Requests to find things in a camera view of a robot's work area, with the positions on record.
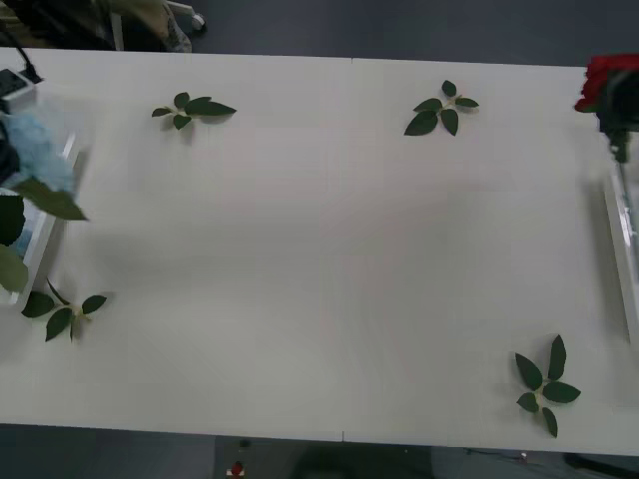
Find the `rose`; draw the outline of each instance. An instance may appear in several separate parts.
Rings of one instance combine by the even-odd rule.
[[[639,71],[639,55],[612,55],[593,57],[586,70],[586,83],[581,90],[582,98],[575,105],[575,110],[592,113],[597,109],[601,94],[608,83],[612,72]]]
[[[618,163],[628,161],[628,132],[639,131],[639,55],[594,57],[575,110],[597,114]]]

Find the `green leaf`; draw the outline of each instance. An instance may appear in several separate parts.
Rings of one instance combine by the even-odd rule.
[[[163,107],[156,108],[151,114],[152,117],[164,117],[165,115],[169,115],[171,113],[171,109]]]
[[[51,284],[49,278],[47,278],[47,284],[49,284],[49,288],[51,288],[51,292],[53,292],[53,295],[56,296],[61,303],[63,303],[65,306],[70,304],[69,301],[62,297],[58,291],[56,291],[56,288],[53,287],[53,284]]]
[[[0,244],[10,246],[24,227],[24,200],[20,197],[0,195]]]
[[[0,286],[7,291],[20,292],[29,280],[29,269],[8,246],[0,244]]]
[[[561,336],[555,337],[550,349],[550,366],[548,367],[548,379],[556,381],[563,375],[563,368],[566,364],[566,347],[563,345]]]
[[[557,418],[552,413],[552,411],[548,409],[547,407],[544,407],[543,409],[541,409],[541,412],[543,413],[543,418],[546,420],[546,426],[548,427],[548,432],[552,434],[552,437],[557,437],[557,434],[559,432],[559,429],[557,427]]]
[[[419,137],[432,132],[437,126],[437,114],[435,112],[420,112],[406,128],[404,134],[408,137]]]
[[[176,115],[173,117],[173,125],[178,129],[182,130],[184,127],[191,123],[191,117],[185,117],[184,115]]]
[[[526,386],[528,386],[532,391],[539,389],[543,382],[543,377],[541,376],[539,368],[535,366],[534,362],[521,354],[515,353],[515,360],[517,361],[517,367],[519,368],[521,378]]]
[[[553,402],[568,404],[579,397],[581,391],[563,382],[549,382],[543,388],[543,396]]]
[[[26,317],[39,317],[51,311],[55,306],[53,299],[44,292],[31,291],[27,305],[22,310],[22,315]]]
[[[71,323],[72,316],[73,311],[70,307],[63,307],[54,312],[49,322],[47,322],[47,338],[45,342],[50,341],[64,331]]]
[[[430,98],[425,102],[421,102],[417,107],[413,110],[414,112],[438,112],[441,110],[441,101],[438,98]]]
[[[459,128],[459,116],[454,110],[442,110],[439,114],[441,116],[441,123],[446,127],[448,133],[453,137],[457,134]]]
[[[539,404],[537,404],[537,398],[533,392],[526,392],[525,394],[522,394],[517,401],[517,404],[528,412],[537,412],[539,410]]]
[[[187,92],[179,93],[178,95],[176,95],[176,98],[173,100],[173,103],[176,107],[182,110],[184,107],[187,106],[190,98],[191,97],[189,97],[189,94]]]
[[[100,295],[91,296],[90,298],[88,298],[86,301],[82,303],[83,314],[91,314],[92,312],[97,311],[98,309],[102,307],[102,305],[105,303],[106,300],[107,298],[104,296],[100,296]]]
[[[235,108],[227,107],[221,103],[216,102],[198,102],[195,105],[187,105],[186,113],[189,115],[202,115],[205,117],[220,117],[222,115],[232,115],[237,110]]]
[[[441,85],[441,91],[446,95],[446,97],[454,97],[457,94],[457,87],[452,82],[446,80]]]
[[[52,192],[35,178],[22,182],[12,188],[18,195],[26,198],[38,209],[49,215],[66,221],[85,221],[84,216],[67,192]]]
[[[211,97],[200,97],[194,100],[191,100],[186,107],[184,107],[184,112],[187,115],[199,115],[198,111],[204,108],[211,101]]]
[[[455,105],[465,108],[477,108],[479,106],[477,102],[470,100],[469,98],[458,98],[455,100]]]

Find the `black cable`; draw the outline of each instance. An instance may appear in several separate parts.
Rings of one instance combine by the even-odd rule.
[[[40,78],[40,76],[37,74],[36,67],[34,67],[33,63],[31,63],[31,60],[29,60],[29,56],[27,55],[27,52],[24,51],[22,46],[18,43],[18,41],[11,34],[11,32],[7,30],[7,26],[2,20],[0,20],[0,33],[2,33],[5,36],[5,38],[11,44],[12,47],[18,50],[18,53],[20,53],[20,55],[24,59],[25,69],[20,73],[24,75],[26,78],[28,78],[32,83],[34,84],[40,83],[42,81],[42,78]]]

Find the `red object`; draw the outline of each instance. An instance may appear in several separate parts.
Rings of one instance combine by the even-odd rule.
[[[244,466],[240,461],[236,462],[231,468],[231,474],[233,474],[234,476],[239,476],[240,474],[242,474],[242,471],[244,471]]]
[[[583,112],[588,107],[595,106],[608,81],[608,72],[619,70],[639,70],[639,55],[592,57],[586,70],[586,83],[581,90],[582,98],[575,105],[575,110]]]

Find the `gray carpet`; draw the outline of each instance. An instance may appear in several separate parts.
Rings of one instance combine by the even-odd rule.
[[[639,51],[637,0],[185,1],[208,21],[198,53],[578,66]]]

